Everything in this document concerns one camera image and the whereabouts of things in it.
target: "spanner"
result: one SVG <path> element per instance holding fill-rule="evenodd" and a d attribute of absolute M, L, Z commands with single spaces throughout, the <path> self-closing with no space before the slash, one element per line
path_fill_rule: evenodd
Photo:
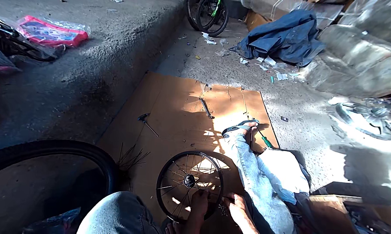
<path fill-rule="evenodd" d="M 201 103 L 203 104 L 203 107 L 204 107 L 204 109 L 205 109 L 205 112 L 206 112 L 207 115 L 208 115 L 208 118 L 209 118 L 209 119 L 213 119 L 213 116 L 211 116 L 210 112 L 208 112 L 207 105 L 205 104 L 203 98 L 199 98 L 199 100 L 200 100 Z"/>

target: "hand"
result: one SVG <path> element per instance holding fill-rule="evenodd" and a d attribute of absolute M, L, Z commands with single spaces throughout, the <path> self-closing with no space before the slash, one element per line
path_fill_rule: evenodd
<path fill-rule="evenodd" d="M 259 234 L 250 217 L 250 213 L 247 209 L 245 199 L 235 193 L 229 193 L 227 194 L 227 197 L 234 199 L 234 202 L 231 202 L 228 198 L 224 198 L 223 200 L 225 204 L 229 207 L 230 214 L 233 220 L 240 227 L 243 234 Z"/>
<path fill-rule="evenodd" d="M 191 198 L 191 212 L 192 218 L 204 220 L 204 215 L 208 208 L 208 192 L 205 190 L 198 190 Z"/>

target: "leg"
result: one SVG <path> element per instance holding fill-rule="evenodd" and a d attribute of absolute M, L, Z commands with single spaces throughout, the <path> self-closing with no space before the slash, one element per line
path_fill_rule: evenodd
<path fill-rule="evenodd" d="M 77 234 L 161 234 L 152 215 L 138 196 L 131 192 L 108 195 L 86 215 Z"/>
<path fill-rule="evenodd" d="M 257 124 L 247 123 L 245 125 L 255 126 Z M 225 141 L 230 146 L 227 153 L 239 169 L 240 179 L 246 192 L 251 197 L 253 209 L 253 221 L 260 233 L 269 233 L 266 225 L 260 223 L 261 218 L 265 219 L 272 231 L 276 234 L 291 234 L 294 232 L 294 225 L 291 213 L 286 205 L 273 194 L 272 185 L 269 179 L 260 172 L 255 154 L 246 143 L 245 134 L 247 130 L 238 129 L 224 134 Z"/>

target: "jeans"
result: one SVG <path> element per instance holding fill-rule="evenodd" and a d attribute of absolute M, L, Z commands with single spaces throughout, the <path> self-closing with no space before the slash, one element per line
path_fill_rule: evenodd
<path fill-rule="evenodd" d="M 161 234 L 141 199 L 131 192 L 117 192 L 97 203 L 86 215 L 77 234 Z"/>
<path fill-rule="evenodd" d="M 251 198 L 248 197 L 246 202 L 253 207 L 252 219 L 259 233 L 295 233 L 291 212 L 277 196 L 269 179 L 259 170 L 256 156 L 246 143 L 245 136 L 232 131 L 223 137 L 229 144 L 230 152 L 226 155 L 239 169 L 243 187 Z"/>

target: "small bicycle wheel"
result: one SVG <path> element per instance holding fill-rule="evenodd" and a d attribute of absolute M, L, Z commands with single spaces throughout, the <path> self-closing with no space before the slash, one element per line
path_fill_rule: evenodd
<path fill-rule="evenodd" d="M 200 0 L 187 0 L 187 19 L 193 29 L 199 31 L 195 14 L 197 13 L 198 3 Z"/>
<path fill-rule="evenodd" d="M 209 192 L 209 218 L 221 202 L 223 194 L 222 172 L 210 156 L 197 151 L 187 151 L 172 157 L 159 173 L 156 197 L 164 213 L 183 224 L 191 211 L 191 197 L 198 190 Z"/>
<path fill-rule="evenodd" d="M 208 33 L 210 37 L 218 36 L 223 32 L 229 22 L 225 1 L 201 0 L 198 4 L 196 20 L 198 28 L 201 31 Z"/>

